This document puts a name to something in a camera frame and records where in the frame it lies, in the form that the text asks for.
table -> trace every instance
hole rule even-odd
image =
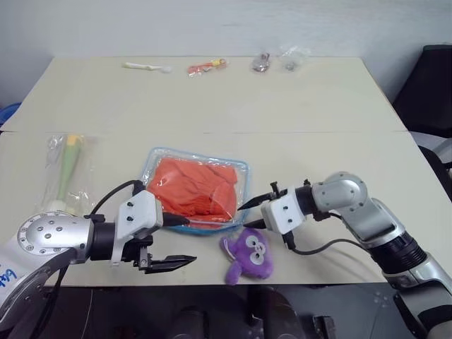
[[[359,58],[310,58],[296,73],[252,58],[189,78],[210,57],[55,58],[3,131],[287,133],[406,131]],[[171,65],[162,74],[125,61]]]
[[[40,200],[44,180],[46,140],[49,133],[0,135],[0,242],[15,235],[19,225]],[[358,174],[372,196],[382,200],[405,224],[408,232],[452,273],[452,205],[420,154],[410,134],[395,131],[335,133],[198,133],[159,131],[147,133],[99,133],[92,149],[95,158],[92,195],[99,199],[111,188],[137,178],[148,151],[157,145],[205,155],[246,160],[251,167],[250,196],[309,178],[321,181],[332,172]],[[127,198],[123,192],[102,212],[109,220]],[[249,219],[257,218],[254,211]],[[322,254],[301,257],[283,246],[280,236],[266,232],[275,261],[275,272],[266,283],[332,284],[383,281],[379,267],[364,251],[337,244]],[[330,239],[352,239],[333,218],[309,220],[297,229],[300,249],[314,249]],[[198,259],[171,273],[144,275],[131,263],[110,268],[108,262],[71,266],[63,285],[205,285],[222,284],[229,262],[218,247],[220,236],[193,237],[161,230],[150,247],[154,258],[187,254]],[[240,283],[261,283],[241,278]]]

red towel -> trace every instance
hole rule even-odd
[[[165,212],[190,220],[226,222],[237,209],[236,183],[231,166],[163,158],[147,190],[162,202]]]

clear plastic container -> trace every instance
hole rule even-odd
[[[141,181],[164,211],[191,221],[172,229],[212,234],[242,225],[246,217],[237,211],[248,194],[249,166],[243,161],[153,148]]]

floor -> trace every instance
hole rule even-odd
[[[386,283],[273,287],[290,301],[302,321],[312,315],[332,316],[337,338],[414,338],[393,303],[394,291]],[[63,287],[40,338],[80,339],[85,322],[84,339],[165,338],[179,310],[196,305],[208,313],[209,338],[264,339],[261,325],[251,328],[244,321],[246,292],[247,286]],[[36,314],[25,316],[9,338],[28,338],[26,333],[34,326]]]

stuffed animal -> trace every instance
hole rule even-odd
[[[225,278],[228,285],[236,285],[242,274],[265,279],[273,272],[267,239],[258,230],[245,228],[237,240],[223,237],[220,247],[232,260]]]

